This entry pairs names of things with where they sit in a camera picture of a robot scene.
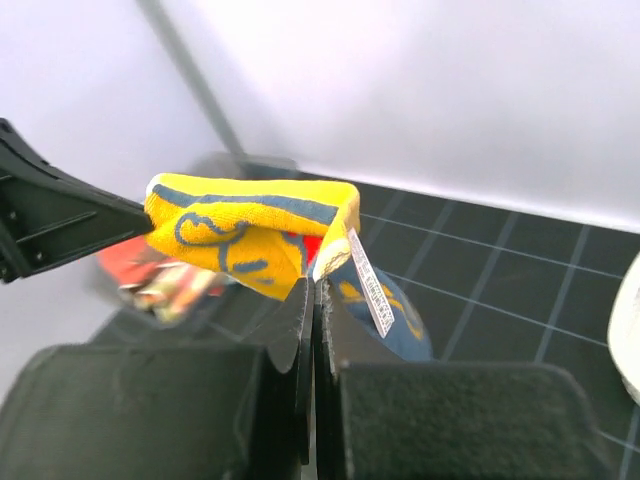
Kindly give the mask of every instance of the yellow towel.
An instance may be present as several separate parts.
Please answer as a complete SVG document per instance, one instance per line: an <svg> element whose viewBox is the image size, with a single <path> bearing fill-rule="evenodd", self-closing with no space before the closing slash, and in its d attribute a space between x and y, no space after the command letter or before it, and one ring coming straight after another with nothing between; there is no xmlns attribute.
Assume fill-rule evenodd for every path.
<svg viewBox="0 0 640 480"><path fill-rule="evenodd" d="M147 241L284 300L310 260L287 233L322 237L312 276L324 278L349 259L347 232L360 230L359 208L358 190L344 182L162 174L147 190L145 210L155 226Z"/></svg>
<svg viewBox="0 0 640 480"><path fill-rule="evenodd" d="M155 230L146 238L168 256L227 273L278 300L303 276L328 277L372 336L405 360L429 360L420 316L398 286L373 268L395 318L386 336L376 329L348 237L360 230L359 209L358 190L345 182L161 174L147 188L145 211Z"/></svg>

